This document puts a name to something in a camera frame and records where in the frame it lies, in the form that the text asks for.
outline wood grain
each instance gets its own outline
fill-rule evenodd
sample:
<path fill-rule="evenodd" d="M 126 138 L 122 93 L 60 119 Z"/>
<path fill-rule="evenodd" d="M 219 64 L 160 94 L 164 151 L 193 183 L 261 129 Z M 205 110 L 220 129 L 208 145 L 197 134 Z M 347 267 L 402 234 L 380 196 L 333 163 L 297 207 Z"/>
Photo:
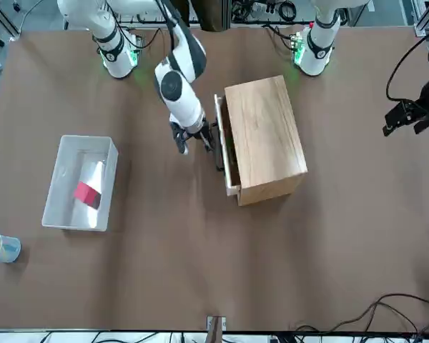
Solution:
<path fill-rule="evenodd" d="M 230 86 L 225 93 L 242 186 L 240 203 L 293 192 L 307 165 L 283 76 Z"/>

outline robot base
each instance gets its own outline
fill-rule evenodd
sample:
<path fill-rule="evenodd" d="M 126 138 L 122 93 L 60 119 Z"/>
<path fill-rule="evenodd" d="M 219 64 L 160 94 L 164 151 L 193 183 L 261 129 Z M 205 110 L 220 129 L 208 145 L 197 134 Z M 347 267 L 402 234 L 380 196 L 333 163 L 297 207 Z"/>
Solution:
<path fill-rule="evenodd" d="M 294 63 L 299 67 L 304 74 L 308 76 L 318 76 L 324 71 L 324 68 L 329 64 L 330 54 L 332 49 L 323 59 L 317 59 L 313 51 L 310 50 L 307 43 L 307 35 L 310 29 L 306 28 L 301 32 L 301 43 L 295 53 Z"/>
<path fill-rule="evenodd" d="M 142 39 L 135 36 L 134 34 L 130 34 L 129 32 L 124 32 L 125 35 L 130 39 L 132 43 L 137 46 L 142 45 Z M 132 46 L 126 39 L 124 43 L 124 48 L 117 56 L 116 61 L 109 61 L 107 57 L 102 56 L 103 65 L 108 69 L 108 72 L 115 79 L 123 79 L 128 76 L 133 68 L 138 65 L 138 59 L 140 55 L 140 51 L 135 52 L 135 46 Z"/>

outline clear plastic bin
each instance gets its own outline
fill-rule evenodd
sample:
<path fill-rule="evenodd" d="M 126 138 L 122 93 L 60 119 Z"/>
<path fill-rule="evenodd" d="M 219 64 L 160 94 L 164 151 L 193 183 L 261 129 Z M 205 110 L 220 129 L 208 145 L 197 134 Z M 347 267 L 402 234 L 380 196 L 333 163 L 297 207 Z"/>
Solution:
<path fill-rule="evenodd" d="M 117 157 L 109 137 L 63 136 L 41 224 L 59 229 L 106 231 Z M 79 182 L 101 194 L 98 209 L 74 197 Z"/>

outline black clamp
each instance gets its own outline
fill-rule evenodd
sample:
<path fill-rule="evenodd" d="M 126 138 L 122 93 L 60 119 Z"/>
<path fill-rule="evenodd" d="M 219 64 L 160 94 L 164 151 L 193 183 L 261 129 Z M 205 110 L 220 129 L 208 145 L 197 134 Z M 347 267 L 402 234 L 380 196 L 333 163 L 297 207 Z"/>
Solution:
<path fill-rule="evenodd" d="M 92 39 L 97 43 L 108 43 L 109 41 L 111 41 L 117 34 L 118 28 L 117 25 L 114 27 L 113 32 L 105 38 L 97 38 L 92 36 Z M 117 60 L 117 57 L 119 56 L 119 54 L 121 53 L 122 49 L 124 48 L 124 35 L 120 34 L 119 35 L 119 43 L 116 45 L 115 48 L 113 48 L 112 50 L 104 50 L 102 49 L 102 47 L 99 45 L 99 50 L 102 53 L 102 56 L 109 62 L 115 62 Z"/>
<path fill-rule="evenodd" d="M 429 82 L 421 89 L 420 98 L 416 101 L 402 99 L 385 115 L 386 125 L 383 134 L 389 136 L 404 125 L 411 125 L 416 134 L 429 127 Z"/>
<path fill-rule="evenodd" d="M 308 47 L 311 51 L 315 54 L 316 59 L 324 59 L 327 54 L 329 54 L 329 51 L 332 48 L 332 45 L 334 44 L 334 41 L 329 46 L 326 46 L 325 48 L 321 48 L 312 39 L 311 31 L 307 35 L 307 43 Z"/>
<path fill-rule="evenodd" d="M 338 10 L 335 11 L 334 18 L 328 24 L 327 23 L 323 23 L 316 16 L 315 24 L 318 25 L 319 27 L 322 27 L 323 29 L 331 29 L 335 25 L 335 23 L 337 22 L 339 16 L 340 16 L 340 14 L 338 13 Z"/>
<path fill-rule="evenodd" d="M 203 119 L 202 128 L 195 134 L 188 133 L 180 125 L 174 123 L 173 121 L 170 122 L 170 127 L 172 128 L 173 140 L 177 144 L 180 154 L 183 154 L 186 151 L 186 141 L 192 137 L 201 140 L 206 151 L 213 150 L 213 135 L 210 130 L 209 122 L 206 119 Z"/>

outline green light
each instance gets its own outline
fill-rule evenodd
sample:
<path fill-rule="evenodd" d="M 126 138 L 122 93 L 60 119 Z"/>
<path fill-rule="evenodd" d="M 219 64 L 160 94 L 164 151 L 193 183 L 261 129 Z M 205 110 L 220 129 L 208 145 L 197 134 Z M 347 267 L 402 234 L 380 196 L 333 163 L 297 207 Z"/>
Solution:
<path fill-rule="evenodd" d="M 295 52 L 295 55 L 294 55 L 294 63 L 296 64 L 296 65 L 300 65 L 300 63 L 302 62 L 302 59 L 303 59 L 303 54 L 305 53 L 305 46 L 301 46 L 296 52 Z"/>
<path fill-rule="evenodd" d="M 137 64 L 138 64 L 138 52 L 133 52 L 133 51 L 129 50 L 128 56 L 129 56 L 130 63 L 132 64 L 132 66 L 137 66 Z"/>

